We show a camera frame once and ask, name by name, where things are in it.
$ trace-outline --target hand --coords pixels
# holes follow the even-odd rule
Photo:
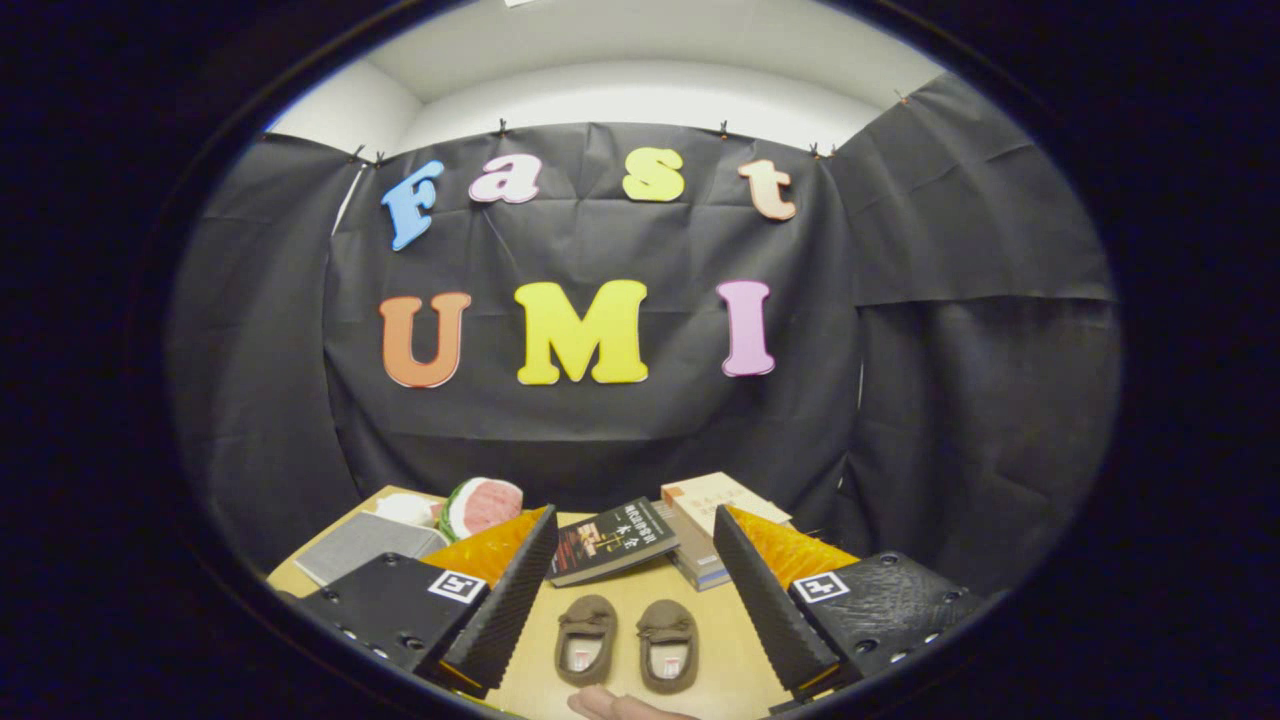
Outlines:
[[[692,715],[658,710],[631,696],[618,697],[602,685],[590,685],[568,696],[568,706],[588,720],[698,720]]]

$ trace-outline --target letter m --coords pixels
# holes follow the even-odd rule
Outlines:
[[[516,290],[525,307],[525,366],[516,378],[527,386],[556,384],[559,370],[552,350],[575,383],[586,374],[595,348],[600,360],[591,369],[598,383],[637,383],[649,377],[640,361],[640,301],[649,290],[636,281],[600,286],[586,315],[577,316],[557,283],[530,283]]]

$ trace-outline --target foam letter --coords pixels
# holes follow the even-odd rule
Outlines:
[[[751,204],[765,218],[790,220],[796,214],[795,202],[783,202],[778,186],[791,184],[791,176],[773,168],[772,160],[756,160],[737,169],[751,186]]]
[[[497,172],[509,167],[509,170]],[[503,155],[494,158],[484,165],[488,174],[476,178],[471,183],[467,195],[476,202],[493,202],[506,200],[507,202],[527,202],[538,195],[538,173],[543,169],[543,161],[532,155]]]
[[[435,360],[413,360],[413,315],[422,309],[417,297],[389,297],[378,311],[383,315],[383,366],[404,387],[439,387],[458,370],[462,355],[462,310],[471,305],[465,292],[442,292],[431,299],[440,316]]]
[[[721,369],[731,378],[768,374],[773,370],[773,356],[764,348],[764,299],[769,296],[769,286],[733,281],[716,286],[716,293],[728,306],[728,357]]]
[[[430,210],[435,205],[435,183],[431,178],[443,172],[444,163],[431,160],[383,196],[383,205],[392,211],[392,225],[396,227],[392,250],[403,249],[431,227],[431,217],[424,215],[419,208]]]
[[[675,150],[637,147],[625,164],[631,174],[622,178],[622,190],[631,200],[671,202],[685,191],[685,178],[676,172],[685,160]]]
[[[640,361],[640,301],[649,295],[644,283],[609,281],[600,286],[586,315],[579,319],[564,291],[556,283],[530,283],[516,288],[525,306],[525,366],[516,378],[526,386],[549,386],[559,379],[552,350],[575,383],[586,373],[595,347],[600,361],[591,368],[598,383],[637,383],[649,377]]]

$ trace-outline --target brown slipper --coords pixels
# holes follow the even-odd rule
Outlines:
[[[588,594],[573,601],[559,616],[556,639],[556,671],[577,687],[603,683],[613,659],[613,634],[618,616],[609,601]]]
[[[650,691],[677,693],[698,676],[698,623],[673,600],[645,609],[640,621],[640,676]]]

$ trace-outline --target beige book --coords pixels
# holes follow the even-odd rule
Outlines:
[[[773,523],[787,523],[791,515],[749,491],[724,473],[712,473],[662,486],[662,500],[694,523],[707,537],[716,533],[716,507],[732,505]]]

